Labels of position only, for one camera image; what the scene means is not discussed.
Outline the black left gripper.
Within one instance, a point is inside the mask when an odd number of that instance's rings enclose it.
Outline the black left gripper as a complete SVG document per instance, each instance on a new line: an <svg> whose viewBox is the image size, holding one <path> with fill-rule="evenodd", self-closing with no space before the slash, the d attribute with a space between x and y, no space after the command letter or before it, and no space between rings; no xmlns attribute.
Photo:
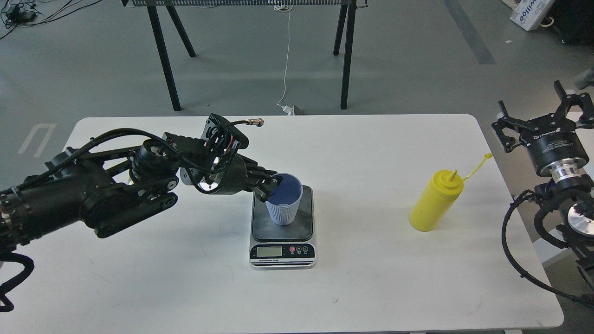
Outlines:
<svg viewBox="0 0 594 334"><path fill-rule="evenodd" d="M283 181L277 171L265 169L258 162L241 154L234 156L222 173L205 177L200 182L200 192L214 195L232 195L252 192L255 198L266 202L276 186Z"/></svg>

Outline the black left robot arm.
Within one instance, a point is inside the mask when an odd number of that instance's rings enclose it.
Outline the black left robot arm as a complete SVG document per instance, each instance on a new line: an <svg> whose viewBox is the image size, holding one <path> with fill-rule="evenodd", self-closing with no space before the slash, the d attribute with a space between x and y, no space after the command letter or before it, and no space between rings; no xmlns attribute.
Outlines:
<svg viewBox="0 0 594 334"><path fill-rule="evenodd" d="M17 245L78 221L99 238L110 237L173 207L181 180L203 194L252 192L264 202L284 183L276 171L238 150L248 138L238 125L263 126L260 118L229 121L211 114L200 138L135 128L118 128L68 147L46 163L47 170L1 192L1 262L23 270L1 285L1 311L13 310L7 294L23 283L34 261Z"/></svg>

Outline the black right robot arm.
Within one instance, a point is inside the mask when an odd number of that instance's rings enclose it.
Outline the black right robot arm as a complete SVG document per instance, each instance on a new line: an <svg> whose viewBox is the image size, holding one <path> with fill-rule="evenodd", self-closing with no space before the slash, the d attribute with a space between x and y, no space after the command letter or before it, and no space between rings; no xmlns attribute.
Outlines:
<svg viewBox="0 0 594 334"><path fill-rule="evenodd" d="M502 115L491 127L503 150L509 154L517 147L526 148L533 169L548 181L533 190L524 190L511 203L504 216L501 242L505 256L520 276L532 284L588 308L593 294L575 296L543 283L513 257L507 242L511 214L526 201L539 206L534 215L535 231L550 245L570 249L577 256L577 269L590 289L593 287L593 179L581 173L589 156L578 137L578 129L592 129L593 102L588 93L567 93L561 82L554 82L560 98L552 113L531 120L509 116L503 101Z"/></svg>

